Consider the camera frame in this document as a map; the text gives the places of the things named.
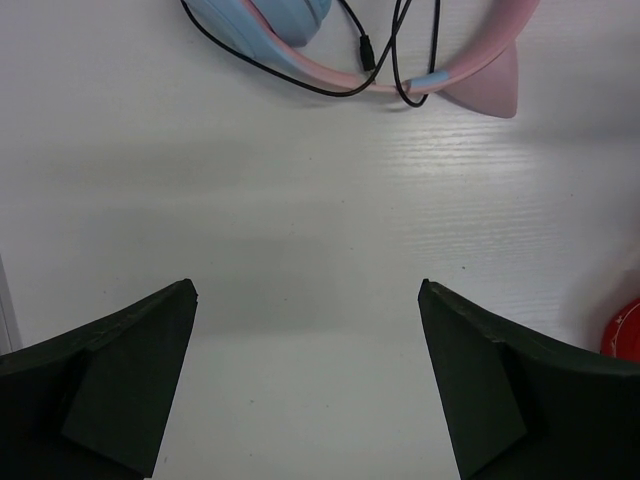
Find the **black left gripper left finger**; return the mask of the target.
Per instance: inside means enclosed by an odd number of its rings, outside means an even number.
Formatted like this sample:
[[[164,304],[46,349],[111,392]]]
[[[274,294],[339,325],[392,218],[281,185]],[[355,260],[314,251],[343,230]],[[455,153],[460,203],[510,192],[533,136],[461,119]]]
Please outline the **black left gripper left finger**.
[[[3,355],[2,478],[151,478],[197,305],[183,279]]]

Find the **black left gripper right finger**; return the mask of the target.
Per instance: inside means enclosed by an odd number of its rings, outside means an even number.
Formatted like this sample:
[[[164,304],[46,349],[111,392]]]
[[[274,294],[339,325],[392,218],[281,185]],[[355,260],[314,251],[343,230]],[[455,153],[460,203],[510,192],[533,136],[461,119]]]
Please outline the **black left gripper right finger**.
[[[424,280],[424,336],[463,479],[636,479],[639,366]]]

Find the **red wireless headphones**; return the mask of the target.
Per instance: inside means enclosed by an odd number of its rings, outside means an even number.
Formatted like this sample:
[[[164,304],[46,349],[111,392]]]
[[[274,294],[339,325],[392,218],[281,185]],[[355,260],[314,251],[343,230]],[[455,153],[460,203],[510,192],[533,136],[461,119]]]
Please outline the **red wireless headphones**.
[[[606,325],[600,353],[612,358],[639,362],[640,301],[634,299]]]

